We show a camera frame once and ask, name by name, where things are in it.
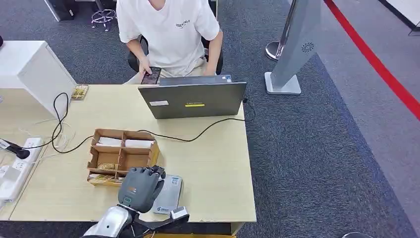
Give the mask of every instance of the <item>speaker grille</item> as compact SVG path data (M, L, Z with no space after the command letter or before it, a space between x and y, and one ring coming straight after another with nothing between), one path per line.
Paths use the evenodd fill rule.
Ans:
M302 45L302 52L309 53L315 48L315 44L312 42L306 42Z

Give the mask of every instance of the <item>white t-shirt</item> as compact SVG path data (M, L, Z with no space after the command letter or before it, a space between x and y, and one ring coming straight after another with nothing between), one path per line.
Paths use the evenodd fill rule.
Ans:
M148 0L118 0L116 11L121 41L143 35L150 65L174 77L187 75L204 56L201 36L211 41L220 30L208 0L166 0L159 11Z

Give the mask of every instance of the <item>black chair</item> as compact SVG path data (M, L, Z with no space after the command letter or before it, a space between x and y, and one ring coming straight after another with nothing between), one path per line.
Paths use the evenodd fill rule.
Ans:
M210 42L208 40L204 39L203 37L201 38L201 42L203 43L203 46L204 46L206 60L209 61L209 44L210 44ZM140 44L142 45L144 53L147 55L149 53L149 51L148 51L149 43L147 42L146 38L144 38L143 36L140 39ZM128 59L127 60L128 60L128 64L130 65L130 67L134 71L139 72L139 67L140 67L139 59L137 59L137 57L131 51L128 54ZM223 49L220 51L220 56L219 56L219 60L217 62L217 67L216 67L216 74L219 75L222 72L222 68L223 68Z

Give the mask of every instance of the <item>wooden desk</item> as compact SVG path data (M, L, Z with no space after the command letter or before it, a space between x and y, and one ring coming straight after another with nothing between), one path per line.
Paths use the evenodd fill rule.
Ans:
M208 125L226 117L156 120L135 85L91 85L84 101L73 101L65 122L76 130L72 148L95 128L147 129L193 138ZM243 119L243 108L236 118ZM225 121L190 143L157 137L158 164L183 178L180 206L190 222L255 222L245 123ZM40 161L11 214L17 221L96 221L117 204L118 187L86 182L89 142L68 154ZM55 154L50 147L45 156ZM162 220L151 212L143 220Z
M20 131L26 130L32 135L45 137L45 140L51 136L54 127L57 125L56 120L47 121L37 125L33 123L40 122L46 119L52 119L53 116L41 108L38 103L35 103L33 98L20 89L0 89L0 95L4 96L5 99L0 103L0 138L8 140L23 146L26 139L31 137L26 132ZM40 153L40 157L44 154L45 149ZM12 165L15 160L15 155L5 150L0 149L0 166ZM5 203L0 208L0 220L9 220L17 202Z

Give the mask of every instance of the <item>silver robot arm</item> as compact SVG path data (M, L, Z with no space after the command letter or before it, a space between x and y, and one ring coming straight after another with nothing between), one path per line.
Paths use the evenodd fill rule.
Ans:
M162 222L145 222L138 218L138 214L152 208L163 188L165 176L164 169L159 166L130 168L118 192L119 204L110 207L82 238L117 238L133 222L149 231L187 222L189 214L185 207L173 210L170 218Z

